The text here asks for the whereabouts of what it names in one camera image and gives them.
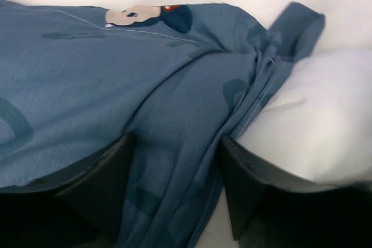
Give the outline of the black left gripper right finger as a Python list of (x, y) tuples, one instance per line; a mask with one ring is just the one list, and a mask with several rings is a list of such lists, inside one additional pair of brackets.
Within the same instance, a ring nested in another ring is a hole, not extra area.
[(224, 135), (219, 165), (241, 247), (370, 247), (371, 186), (293, 176)]

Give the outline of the blue cartoon print pillowcase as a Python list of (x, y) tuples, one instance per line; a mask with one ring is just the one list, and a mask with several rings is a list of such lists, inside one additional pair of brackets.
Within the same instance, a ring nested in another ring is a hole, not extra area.
[(240, 136), (311, 54), (324, 15), (270, 28), (226, 4), (124, 12), (1, 1), (1, 186), (137, 136), (117, 247), (194, 247), (219, 199), (222, 134)]

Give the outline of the white pillow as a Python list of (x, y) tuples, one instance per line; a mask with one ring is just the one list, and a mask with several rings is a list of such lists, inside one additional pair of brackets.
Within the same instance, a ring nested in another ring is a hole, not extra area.
[(371, 51), (341, 49), (297, 62), (238, 141), (317, 184), (371, 181)]

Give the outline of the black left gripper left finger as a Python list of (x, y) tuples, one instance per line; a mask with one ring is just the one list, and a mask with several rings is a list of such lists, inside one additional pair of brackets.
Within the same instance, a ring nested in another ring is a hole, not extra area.
[(25, 186), (1, 188), (1, 247), (78, 247), (119, 236), (135, 138), (128, 134)]

